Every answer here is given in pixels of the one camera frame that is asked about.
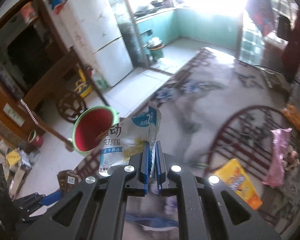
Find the blue white snack bag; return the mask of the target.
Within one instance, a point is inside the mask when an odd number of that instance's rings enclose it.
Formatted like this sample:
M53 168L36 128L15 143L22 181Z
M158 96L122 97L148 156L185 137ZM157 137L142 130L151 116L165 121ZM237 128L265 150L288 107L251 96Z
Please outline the blue white snack bag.
M114 166L128 163L132 155L142 152L144 141L149 142L149 147L153 148L160 122L161 112L150 101L147 112L113 125L104 141L99 174L107 177Z

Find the yellow orange box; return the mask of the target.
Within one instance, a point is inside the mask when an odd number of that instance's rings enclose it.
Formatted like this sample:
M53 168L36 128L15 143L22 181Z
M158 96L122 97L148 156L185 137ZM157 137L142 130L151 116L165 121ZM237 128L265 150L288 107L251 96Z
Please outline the yellow orange box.
M250 178L237 159L230 159L213 174L225 182L252 209L257 210L263 204Z

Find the green kitchen trash bin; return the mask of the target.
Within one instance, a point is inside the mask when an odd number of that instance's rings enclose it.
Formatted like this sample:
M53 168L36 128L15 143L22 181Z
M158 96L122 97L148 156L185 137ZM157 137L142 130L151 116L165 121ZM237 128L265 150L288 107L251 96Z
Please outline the green kitchen trash bin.
M152 56L153 62L157 62L158 59L164 57L163 48L164 44L159 37L153 37L148 41L147 49L149 50L150 55Z

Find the teal kitchen cabinets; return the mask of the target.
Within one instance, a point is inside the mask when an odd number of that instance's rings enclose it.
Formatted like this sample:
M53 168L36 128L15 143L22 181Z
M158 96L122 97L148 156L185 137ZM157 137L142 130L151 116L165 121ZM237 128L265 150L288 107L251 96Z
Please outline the teal kitchen cabinets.
M162 9L135 20L144 42L160 38L165 45L178 38L237 51L242 37L240 17L204 15L190 8Z

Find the red bin with green rim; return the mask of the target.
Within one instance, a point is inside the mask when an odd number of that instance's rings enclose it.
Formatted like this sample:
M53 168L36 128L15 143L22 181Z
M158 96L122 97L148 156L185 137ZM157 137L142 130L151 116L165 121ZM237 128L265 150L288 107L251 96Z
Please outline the red bin with green rim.
M108 106L97 106L83 112L74 124L72 143L76 152L87 155L106 137L111 126L119 122L117 112Z

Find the patterned tablecloth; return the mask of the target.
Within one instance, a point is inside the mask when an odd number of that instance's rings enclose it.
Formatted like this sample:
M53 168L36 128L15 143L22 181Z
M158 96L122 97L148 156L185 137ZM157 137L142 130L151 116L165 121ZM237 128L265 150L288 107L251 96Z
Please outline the patterned tablecloth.
M270 167L271 131L290 123L281 110L283 92L270 89L257 67L206 47L181 61L183 51L158 62L161 72L136 70L104 96L122 118L144 112L151 101L161 111L157 139L165 153L195 175L210 175L236 158L263 204L258 213L283 239L300 238L300 167L283 186L263 185ZM290 143L300 158L300 133Z

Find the dark wooden chair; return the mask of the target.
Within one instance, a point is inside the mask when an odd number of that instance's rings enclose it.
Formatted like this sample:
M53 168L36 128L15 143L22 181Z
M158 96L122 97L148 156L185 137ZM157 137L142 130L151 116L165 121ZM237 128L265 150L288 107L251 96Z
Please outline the dark wooden chair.
M87 72L87 68L77 55L74 47L54 64L38 82L29 90L29 92L17 102L20 109L28 113L33 123L44 132L50 133L64 142L65 148L70 152L74 150L71 139L58 133L51 126L46 124L35 112L35 107L44 100L52 99L59 115L67 122L74 124L79 116L88 109L84 99L76 92L66 89L63 77L71 70L75 69L83 74L85 81L93 91L99 96L103 104L109 106L102 92L94 84Z

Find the pink plastic wrapper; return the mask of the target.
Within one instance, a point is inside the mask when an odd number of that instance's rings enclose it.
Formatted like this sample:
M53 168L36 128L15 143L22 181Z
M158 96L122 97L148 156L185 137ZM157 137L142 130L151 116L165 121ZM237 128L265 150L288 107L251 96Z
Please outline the pink plastic wrapper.
M268 185L272 188L283 185L283 180L285 177L283 159L288 151L291 131L292 128L278 128L271 130L273 135L271 165L267 175L264 178L264 185Z

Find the bag of orange snacks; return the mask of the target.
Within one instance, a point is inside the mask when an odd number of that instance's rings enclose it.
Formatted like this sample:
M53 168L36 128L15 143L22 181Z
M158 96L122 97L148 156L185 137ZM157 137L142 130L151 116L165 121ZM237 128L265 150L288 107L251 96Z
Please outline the bag of orange snacks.
M295 106L286 104L281 111L284 117L300 132L300 112Z

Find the white refrigerator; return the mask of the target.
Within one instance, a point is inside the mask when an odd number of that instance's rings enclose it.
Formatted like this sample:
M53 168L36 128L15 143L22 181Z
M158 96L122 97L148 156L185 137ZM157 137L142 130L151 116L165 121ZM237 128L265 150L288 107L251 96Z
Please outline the white refrigerator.
M59 15L77 54L109 87L133 70L109 0L67 0Z

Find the black handbag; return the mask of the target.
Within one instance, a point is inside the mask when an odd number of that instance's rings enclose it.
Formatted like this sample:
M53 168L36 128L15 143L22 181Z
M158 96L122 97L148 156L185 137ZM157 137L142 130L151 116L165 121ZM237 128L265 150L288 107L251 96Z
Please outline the black handbag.
M276 33L277 37L289 41L291 35L291 23L289 18L284 15L279 15Z

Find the red plaid cloth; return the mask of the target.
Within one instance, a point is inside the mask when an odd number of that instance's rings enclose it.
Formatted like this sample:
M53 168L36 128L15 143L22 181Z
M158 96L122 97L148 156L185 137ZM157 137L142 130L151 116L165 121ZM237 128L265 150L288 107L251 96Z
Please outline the red plaid cloth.
M246 11L262 36L267 36L275 27L271 0L248 0Z

